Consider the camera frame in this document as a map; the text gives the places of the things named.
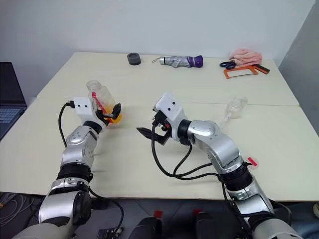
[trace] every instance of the white wall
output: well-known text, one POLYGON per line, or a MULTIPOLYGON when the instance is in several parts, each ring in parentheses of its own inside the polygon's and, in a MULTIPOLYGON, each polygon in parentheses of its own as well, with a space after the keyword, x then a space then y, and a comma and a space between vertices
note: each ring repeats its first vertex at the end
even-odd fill
POLYGON ((314 0, 0 0, 0 61, 36 96, 75 51, 226 57, 279 65, 314 0))

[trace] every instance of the floor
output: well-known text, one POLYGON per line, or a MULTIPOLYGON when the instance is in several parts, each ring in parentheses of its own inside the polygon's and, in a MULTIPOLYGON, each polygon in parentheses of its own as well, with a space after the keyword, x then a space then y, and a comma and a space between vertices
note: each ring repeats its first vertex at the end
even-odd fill
MULTIPOLYGON (((162 211, 163 235, 170 239, 192 239, 193 218, 196 211, 206 211, 215 219, 215 226, 224 233, 223 238, 232 239, 237 232, 235 218, 226 209, 223 201, 210 200, 163 200, 163 199, 120 199, 117 200, 125 211, 120 239, 127 239, 141 219, 162 211)), ((289 207, 293 211, 293 227, 305 239, 319 239, 319 219, 312 211, 314 203, 296 203, 289 207)), ((0 209, 0 217, 12 211, 12 206, 0 209)), ((0 239, 10 239, 22 230, 30 210, 18 214, 10 223, 0 228, 0 239)), ((285 219, 285 212, 279 210, 279 217, 285 219)), ((76 231, 77 239, 94 239, 100 229, 114 228, 120 219, 120 210, 109 205, 105 210, 93 210, 92 217, 76 231)), ((36 223, 32 218, 30 226, 36 223)))

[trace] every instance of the scissors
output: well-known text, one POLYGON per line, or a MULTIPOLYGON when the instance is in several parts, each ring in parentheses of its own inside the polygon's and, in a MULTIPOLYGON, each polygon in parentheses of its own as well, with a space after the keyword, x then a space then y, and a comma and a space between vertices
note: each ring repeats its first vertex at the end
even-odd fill
POLYGON ((236 63, 233 61, 224 61, 219 64, 220 67, 225 67, 227 70, 234 69, 236 67, 236 63))

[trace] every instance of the laptop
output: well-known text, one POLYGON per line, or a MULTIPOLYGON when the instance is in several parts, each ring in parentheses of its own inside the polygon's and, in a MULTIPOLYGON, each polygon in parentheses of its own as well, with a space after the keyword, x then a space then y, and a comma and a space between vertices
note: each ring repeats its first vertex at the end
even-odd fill
POLYGON ((11 62, 0 62, 0 140, 26 110, 11 62))

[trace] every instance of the robotic arm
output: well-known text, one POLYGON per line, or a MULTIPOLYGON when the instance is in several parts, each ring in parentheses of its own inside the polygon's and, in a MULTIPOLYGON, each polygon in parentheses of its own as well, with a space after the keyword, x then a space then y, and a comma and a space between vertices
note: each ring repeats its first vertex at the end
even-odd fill
POLYGON ((109 122, 88 98, 74 98, 70 106, 76 109, 83 125, 66 139, 60 171, 39 210, 39 224, 13 239, 69 239, 91 217, 93 152, 99 133, 109 122))
POLYGON ((192 143, 206 152, 232 199, 233 212, 254 239, 301 238, 288 224, 275 217, 272 204, 250 174, 237 146, 219 131, 216 123, 189 121, 181 104, 170 93, 160 98, 154 111, 153 130, 138 128, 139 132, 147 138, 154 137, 162 145, 172 137, 181 144, 192 143), (162 126, 166 134, 152 135, 156 126, 162 126))

